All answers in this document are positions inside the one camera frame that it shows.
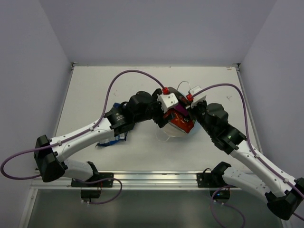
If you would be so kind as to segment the light blue paper bag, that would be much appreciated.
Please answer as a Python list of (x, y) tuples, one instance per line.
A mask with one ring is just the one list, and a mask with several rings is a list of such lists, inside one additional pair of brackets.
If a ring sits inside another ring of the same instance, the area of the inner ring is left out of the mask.
[[(186, 109), (190, 105), (190, 102), (186, 98), (186, 95), (174, 87), (170, 87), (170, 86), (165, 87), (165, 88), (161, 89), (161, 91), (162, 91), (162, 94), (164, 94), (164, 95), (174, 93), (179, 101), (179, 104), (181, 104)], [(168, 138), (184, 138), (186, 136), (193, 135), (197, 131), (196, 130), (197, 122), (196, 122), (196, 120), (194, 120), (190, 117), (190, 114), (187, 117), (195, 122), (194, 127), (192, 128), (192, 130), (189, 133), (184, 133), (184, 132), (178, 130), (177, 128), (171, 126), (168, 123), (164, 127), (162, 127), (162, 131), (164, 132), (164, 134), (166, 134), (168, 136)]]

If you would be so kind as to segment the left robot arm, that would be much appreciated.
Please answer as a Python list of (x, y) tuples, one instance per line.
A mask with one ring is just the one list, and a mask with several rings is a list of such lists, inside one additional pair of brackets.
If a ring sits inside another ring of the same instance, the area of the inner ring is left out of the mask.
[(177, 104), (174, 94), (163, 94), (160, 89), (153, 95), (139, 91), (83, 128), (52, 139), (46, 135), (37, 138), (34, 159), (42, 180), (52, 182), (68, 177), (90, 187), (96, 185), (100, 176), (94, 163), (74, 161), (70, 157), (94, 143), (131, 131), (140, 122), (153, 120), (162, 128), (173, 118), (166, 113)]

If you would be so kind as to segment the blue red snack packet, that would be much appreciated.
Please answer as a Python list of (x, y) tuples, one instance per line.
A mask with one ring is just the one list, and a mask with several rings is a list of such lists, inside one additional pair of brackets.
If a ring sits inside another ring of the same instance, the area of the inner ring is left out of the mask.
[(122, 108), (122, 104), (121, 103), (114, 103), (113, 104), (113, 109), (115, 110), (121, 110)]

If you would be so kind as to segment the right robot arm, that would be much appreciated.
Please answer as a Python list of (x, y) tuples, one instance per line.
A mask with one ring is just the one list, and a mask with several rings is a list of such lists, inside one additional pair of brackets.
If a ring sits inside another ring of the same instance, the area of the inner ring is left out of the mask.
[(247, 166), (256, 177), (245, 177), (230, 165), (221, 163), (213, 170), (216, 186), (225, 183), (246, 190), (266, 201), (277, 217), (289, 220), (304, 200), (304, 180), (295, 178), (260, 153), (240, 130), (228, 123), (228, 113), (217, 103), (193, 103), (190, 116), (198, 121), (214, 145)]

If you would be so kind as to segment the blue Kettle chips bag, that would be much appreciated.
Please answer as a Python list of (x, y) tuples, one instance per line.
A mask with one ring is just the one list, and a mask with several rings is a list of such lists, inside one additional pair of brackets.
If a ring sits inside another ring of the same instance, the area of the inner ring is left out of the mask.
[(114, 145), (114, 144), (116, 144), (118, 142), (121, 142), (121, 141), (126, 141), (127, 140), (127, 135), (128, 135), (128, 132), (122, 133), (120, 135), (117, 135), (117, 136), (114, 136), (114, 137), (111, 137), (111, 138), (108, 138), (108, 139), (100, 140), (96, 144), (96, 146), (97, 147), (107, 147), (107, 146)]

